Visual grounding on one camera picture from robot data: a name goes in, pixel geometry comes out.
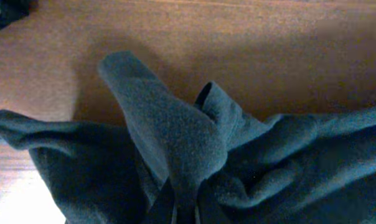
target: brown wooden tabletop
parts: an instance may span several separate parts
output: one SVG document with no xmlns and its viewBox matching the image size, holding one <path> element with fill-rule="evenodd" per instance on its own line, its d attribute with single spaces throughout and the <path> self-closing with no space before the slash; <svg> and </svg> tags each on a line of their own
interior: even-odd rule
<svg viewBox="0 0 376 224">
<path fill-rule="evenodd" d="M 253 116 L 376 105 L 376 0 L 38 1 L 0 31 L 0 109 L 124 125 L 96 65 L 131 50 L 192 103 L 216 81 Z M 0 223 L 63 223 L 27 152 L 0 147 Z"/>
</svg>

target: black object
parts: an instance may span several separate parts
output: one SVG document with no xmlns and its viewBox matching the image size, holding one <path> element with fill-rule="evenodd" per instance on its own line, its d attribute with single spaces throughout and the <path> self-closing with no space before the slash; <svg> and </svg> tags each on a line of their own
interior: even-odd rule
<svg viewBox="0 0 376 224">
<path fill-rule="evenodd" d="M 0 30 L 29 15 L 31 0 L 0 0 Z"/>
</svg>

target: wood grain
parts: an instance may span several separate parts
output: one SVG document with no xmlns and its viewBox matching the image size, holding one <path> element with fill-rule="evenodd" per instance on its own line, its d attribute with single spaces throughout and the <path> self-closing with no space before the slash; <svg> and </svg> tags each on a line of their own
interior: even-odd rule
<svg viewBox="0 0 376 224">
<path fill-rule="evenodd" d="M 376 0 L 44 0 L 0 31 L 0 109 L 124 125 L 96 73 L 117 50 L 189 103 L 214 80 L 260 119 L 376 105 Z M 10 205 L 61 223 L 51 203 L 27 153 L 0 147 L 0 223 Z"/>
</svg>

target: dark teal fabric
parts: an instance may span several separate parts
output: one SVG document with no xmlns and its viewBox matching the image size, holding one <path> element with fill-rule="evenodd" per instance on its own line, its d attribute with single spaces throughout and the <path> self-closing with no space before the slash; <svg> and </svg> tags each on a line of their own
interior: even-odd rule
<svg viewBox="0 0 376 224">
<path fill-rule="evenodd" d="M 99 74 L 127 128 L 0 111 L 69 223 L 376 223 L 376 107 L 262 123 L 214 82 L 177 99 L 129 52 Z"/>
</svg>

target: crumpled fabric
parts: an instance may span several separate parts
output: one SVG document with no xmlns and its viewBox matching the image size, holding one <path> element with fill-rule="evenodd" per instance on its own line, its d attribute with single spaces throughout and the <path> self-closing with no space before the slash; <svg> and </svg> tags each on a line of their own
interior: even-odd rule
<svg viewBox="0 0 376 224">
<path fill-rule="evenodd" d="M 376 107 L 261 122 L 215 82 L 176 98 L 130 52 L 98 71 L 127 128 L 0 111 L 67 223 L 376 223 Z"/>
</svg>

